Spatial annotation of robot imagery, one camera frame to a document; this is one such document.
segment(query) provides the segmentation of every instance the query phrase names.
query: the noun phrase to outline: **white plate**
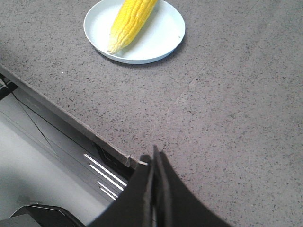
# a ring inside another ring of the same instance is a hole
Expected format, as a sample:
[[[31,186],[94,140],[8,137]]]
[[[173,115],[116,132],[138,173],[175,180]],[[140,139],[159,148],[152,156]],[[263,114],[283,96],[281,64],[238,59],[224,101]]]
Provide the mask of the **white plate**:
[[[167,2],[158,0],[131,44],[116,54],[109,54],[109,32],[123,2],[102,0],[88,11],[84,19],[86,37],[104,56],[123,63],[145,64],[166,57],[182,41],[185,23],[181,14]]]

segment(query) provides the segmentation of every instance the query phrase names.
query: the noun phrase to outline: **corn on the cob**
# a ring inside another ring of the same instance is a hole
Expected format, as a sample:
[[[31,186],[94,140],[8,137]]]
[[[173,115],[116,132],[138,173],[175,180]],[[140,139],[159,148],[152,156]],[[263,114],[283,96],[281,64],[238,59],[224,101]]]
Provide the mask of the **corn on the cob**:
[[[157,0],[125,0],[110,30],[108,52],[130,44],[150,16]]]

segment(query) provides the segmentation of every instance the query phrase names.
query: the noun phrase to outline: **speckled countertop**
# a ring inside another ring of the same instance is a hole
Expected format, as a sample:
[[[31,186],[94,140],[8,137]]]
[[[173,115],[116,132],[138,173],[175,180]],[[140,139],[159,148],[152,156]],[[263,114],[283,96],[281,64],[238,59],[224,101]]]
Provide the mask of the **speckled countertop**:
[[[0,73],[125,165],[157,144],[237,226],[303,226],[303,3],[169,0],[186,36],[147,65],[100,55],[98,0],[0,1]]]

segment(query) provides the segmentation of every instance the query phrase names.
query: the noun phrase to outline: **countertop edge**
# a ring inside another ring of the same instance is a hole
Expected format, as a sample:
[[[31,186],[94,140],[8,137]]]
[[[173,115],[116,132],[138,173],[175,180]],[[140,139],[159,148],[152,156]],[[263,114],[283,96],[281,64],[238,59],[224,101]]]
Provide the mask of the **countertop edge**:
[[[91,141],[95,142],[97,145],[106,150],[109,154],[111,154],[114,158],[120,161],[127,167],[136,168],[138,160],[135,159],[132,155],[127,155],[121,149],[117,148],[115,145],[107,141],[101,135],[95,133],[89,126],[85,125],[82,121],[79,121],[74,116],[66,112],[64,109],[57,106],[54,102],[49,100],[44,95],[40,94],[38,91],[32,89],[25,81],[16,76],[13,72],[7,69],[0,63],[0,73],[15,83],[19,88],[28,93],[31,97],[33,97],[36,101],[44,105],[54,114],[62,118],[76,130],[81,132],[83,135],[88,137]]]

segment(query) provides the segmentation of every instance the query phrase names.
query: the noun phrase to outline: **black object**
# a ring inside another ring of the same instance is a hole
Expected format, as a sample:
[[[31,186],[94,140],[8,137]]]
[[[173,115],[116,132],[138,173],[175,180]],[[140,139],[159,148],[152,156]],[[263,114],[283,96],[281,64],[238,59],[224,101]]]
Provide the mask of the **black object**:
[[[12,217],[29,214],[42,227],[85,227],[70,212],[55,206],[29,205],[18,209]]]
[[[1,85],[0,83],[0,100],[4,99],[7,95],[9,95],[11,92],[13,92],[15,89],[18,88],[16,84],[5,78],[1,73],[0,73],[0,82],[1,80],[5,85]]]
[[[201,204],[154,146],[153,161],[142,156],[126,189],[89,227],[231,227]]]
[[[30,215],[22,214],[0,221],[0,227],[41,227]]]

